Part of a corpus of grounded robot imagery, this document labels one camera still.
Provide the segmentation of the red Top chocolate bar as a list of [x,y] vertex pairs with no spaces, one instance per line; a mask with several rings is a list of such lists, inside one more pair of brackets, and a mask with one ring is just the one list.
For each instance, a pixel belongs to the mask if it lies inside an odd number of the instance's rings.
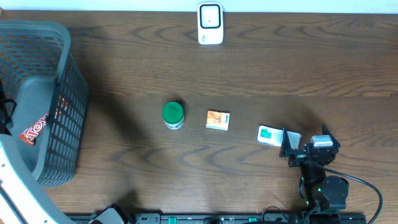
[[[69,102],[67,102],[61,96],[58,97],[58,106],[60,109],[56,109],[54,119],[58,119],[62,117],[62,114],[66,112],[69,107]],[[38,121],[36,121],[33,125],[29,126],[19,135],[19,139],[23,142],[27,143],[29,146],[34,146],[36,142],[36,138],[43,131],[44,127],[47,125],[47,118],[49,116],[49,112],[46,112]]]

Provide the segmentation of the orange white snack packet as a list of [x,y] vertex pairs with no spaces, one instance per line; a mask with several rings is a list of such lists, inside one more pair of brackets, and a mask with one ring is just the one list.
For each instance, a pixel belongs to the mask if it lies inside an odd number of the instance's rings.
[[219,111],[208,111],[206,128],[227,131],[229,128],[230,113]]

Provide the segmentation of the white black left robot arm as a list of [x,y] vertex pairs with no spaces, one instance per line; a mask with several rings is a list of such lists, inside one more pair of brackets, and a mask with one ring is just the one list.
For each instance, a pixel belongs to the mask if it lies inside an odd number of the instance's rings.
[[33,178],[15,139],[1,134],[1,219],[4,223],[75,223]]

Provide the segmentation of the green lid white jar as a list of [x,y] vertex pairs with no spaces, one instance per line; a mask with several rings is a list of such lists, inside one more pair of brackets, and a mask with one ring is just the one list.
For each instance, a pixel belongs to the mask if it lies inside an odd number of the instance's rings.
[[177,102],[168,102],[162,108],[162,119],[169,129],[180,129],[185,122],[183,107]]

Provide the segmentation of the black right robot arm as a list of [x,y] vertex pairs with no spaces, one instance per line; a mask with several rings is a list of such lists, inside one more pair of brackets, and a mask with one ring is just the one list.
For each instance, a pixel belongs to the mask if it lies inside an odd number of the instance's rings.
[[325,166],[335,160],[340,143],[326,125],[322,134],[313,136],[303,149],[293,149],[286,129],[282,130],[280,157],[288,159],[289,167],[299,167],[302,178],[299,193],[308,202],[308,210],[301,218],[310,221],[310,216],[337,215],[346,208],[349,183],[335,175],[327,176]]

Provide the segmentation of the white green carton box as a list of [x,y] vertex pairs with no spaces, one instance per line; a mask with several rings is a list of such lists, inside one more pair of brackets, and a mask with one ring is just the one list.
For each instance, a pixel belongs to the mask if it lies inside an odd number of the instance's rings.
[[[283,130],[275,129],[268,126],[259,126],[257,133],[257,141],[261,144],[281,147],[283,142]],[[290,146],[292,149],[298,149],[301,139],[301,134],[295,132],[287,132]]]

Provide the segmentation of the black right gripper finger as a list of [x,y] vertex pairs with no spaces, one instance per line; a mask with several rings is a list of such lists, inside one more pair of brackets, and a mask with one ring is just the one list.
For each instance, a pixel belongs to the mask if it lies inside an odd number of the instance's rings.
[[282,131],[283,131],[283,136],[282,136],[282,144],[280,147],[279,157],[289,157],[292,153],[292,147],[290,144],[289,135],[285,128],[283,128]]
[[335,139],[335,137],[332,135],[332,133],[329,131],[327,128],[326,124],[322,125],[322,133],[323,135],[328,135],[333,143],[333,146],[340,146],[340,143]]

